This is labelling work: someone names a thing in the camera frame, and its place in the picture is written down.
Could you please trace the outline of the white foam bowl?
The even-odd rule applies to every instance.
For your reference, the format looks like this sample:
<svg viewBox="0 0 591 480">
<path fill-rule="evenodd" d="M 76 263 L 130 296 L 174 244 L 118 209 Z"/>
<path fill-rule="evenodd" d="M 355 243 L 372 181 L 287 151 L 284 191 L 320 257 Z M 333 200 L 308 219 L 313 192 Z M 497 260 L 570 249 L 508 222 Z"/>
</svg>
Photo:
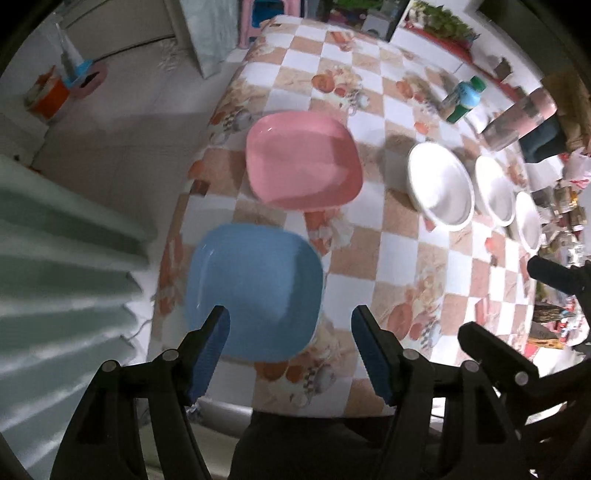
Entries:
<svg viewBox="0 0 591 480">
<path fill-rule="evenodd" d="M 533 198 L 525 191 L 516 195 L 515 217 L 510 225 L 513 238 L 530 255 L 535 255 L 541 246 L 542 227 Z"/>
<path fill-rule="evenodd" d="M 494 157 L 483 154 L 474 163 L 472 179 L 478 211 L 494 226 L 509 226 L 515 217 L 515 194 L 502 166 Z"/>
<path fill-rule="evenodd" d="M 460 231 L 473 219 L 472 180 L 459 158 L 438 143 L 427 141 L 411 148 L 407 191 L 414 207 L 436 227 Z"/>
</svg>

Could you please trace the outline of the blue square plate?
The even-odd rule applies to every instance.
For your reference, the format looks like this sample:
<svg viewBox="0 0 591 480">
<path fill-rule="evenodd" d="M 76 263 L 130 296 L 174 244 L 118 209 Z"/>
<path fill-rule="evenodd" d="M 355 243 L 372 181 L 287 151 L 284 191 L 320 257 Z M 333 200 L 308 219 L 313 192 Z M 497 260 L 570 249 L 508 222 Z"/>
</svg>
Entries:
<svg viewBox="0 0 591 480">
<path fill-rule="evenodd" d="M 189 329 L 215 306 L 229 314 L 222 354 L 245 362 L 278 363 L 297 356 L 317 329 L 324 270 L 300 235 L 253 224 L 209 231 L 193 252 L 184 299 Z"/>
</svg>

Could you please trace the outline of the dark teal cloth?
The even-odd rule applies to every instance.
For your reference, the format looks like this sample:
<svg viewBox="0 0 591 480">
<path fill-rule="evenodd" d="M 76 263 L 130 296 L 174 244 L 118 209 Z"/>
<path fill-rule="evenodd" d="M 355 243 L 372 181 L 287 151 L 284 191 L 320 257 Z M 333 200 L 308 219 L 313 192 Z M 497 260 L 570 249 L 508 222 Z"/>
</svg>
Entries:
<svg viewBox="0 0 591 480">
<path fill-rule="evenodd" d="M 519 144 L 526 163 L 539 163 L 567 150 L 566 135 L 557 115 L 548 118 L 522 137 Z"/>
</svg>

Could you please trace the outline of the steel cup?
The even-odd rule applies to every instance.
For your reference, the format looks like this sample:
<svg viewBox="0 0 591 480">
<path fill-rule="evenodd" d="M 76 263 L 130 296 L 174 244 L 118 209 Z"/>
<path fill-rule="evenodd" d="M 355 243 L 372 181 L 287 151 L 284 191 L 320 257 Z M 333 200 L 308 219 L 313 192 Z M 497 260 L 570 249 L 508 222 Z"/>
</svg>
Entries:
<svg viewBox="0 0 591 480">
<path fill-rule="evenodd" d="M 498 152 L 531 133 L 556 111 L 554 99 L 541 87 L 492 120 L 481 136 L 490 150 Z"/>
</svg>

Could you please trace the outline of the green plastic bottle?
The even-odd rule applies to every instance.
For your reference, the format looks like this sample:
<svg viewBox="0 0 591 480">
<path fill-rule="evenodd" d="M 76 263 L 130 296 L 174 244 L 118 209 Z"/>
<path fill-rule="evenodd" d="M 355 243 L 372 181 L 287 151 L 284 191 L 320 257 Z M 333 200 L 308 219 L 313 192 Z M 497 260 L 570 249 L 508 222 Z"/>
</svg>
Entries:
<svg viewBox="0 0 591 480">
<path fill-rule="evenodd" d="M 486 83 L 478 76 L 462 81 L 440 102 L 439 113 L 450 124 L 461 120 L 468 112 L 480 104 L 481 94 Z"/>
</svg>

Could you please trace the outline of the checkered floral tablecloth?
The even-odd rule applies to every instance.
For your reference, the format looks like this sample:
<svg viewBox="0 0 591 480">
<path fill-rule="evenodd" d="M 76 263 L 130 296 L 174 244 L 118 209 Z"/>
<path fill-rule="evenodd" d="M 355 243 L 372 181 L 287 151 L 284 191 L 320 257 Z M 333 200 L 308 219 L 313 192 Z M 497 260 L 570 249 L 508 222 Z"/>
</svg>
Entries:
<svg viewBox="0 0 591 480">
<path fill-rule="evenodd" d="M 435 108 L 459 79 L 454 65 L 417 43 L 386 43 L 291 16 L 270 20 L 209 120 L 178 198 L 149 355 L 187 331 L 190 256 L 208 231 L 228 223 L 279 227 L 310 242 L 324 265 L 324 295 L 318 333 L 303 353 L 276 364 L 222 361 L 208 390 L 213 399 L 304 416 L 384 413 L 351 334 L 360 304 L 405 346 L 439 363 L 462 362 L 456 336 L 470 321 L 523 349 L 535 293 L 523 247 L 484 215 L 449 233 L 406 192 L 406 156 L 415 143 L 431 140 L 470 160 L 482 153 L 467 120 L 447 123 Z M 349 128 L 363 165 L 352 203 L 303 213 L 252 195 L 247 130 L 283 110 L 320 112 Z"/>
</svg>

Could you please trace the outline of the red bucket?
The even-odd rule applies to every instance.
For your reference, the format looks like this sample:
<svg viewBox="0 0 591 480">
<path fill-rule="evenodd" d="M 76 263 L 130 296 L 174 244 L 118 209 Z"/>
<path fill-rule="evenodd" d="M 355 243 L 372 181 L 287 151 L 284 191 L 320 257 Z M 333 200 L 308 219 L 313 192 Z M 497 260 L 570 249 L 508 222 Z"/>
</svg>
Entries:
<svg viewBox="0 0 591 480">
<path fill-rule="evenodd" d="M 43 121 L 50 121 L 70 97 L 70 90 L 53 65 L 50 70 L 38 76 L 34 85 L 24 96 L 26 109 Z"/>
</svg>

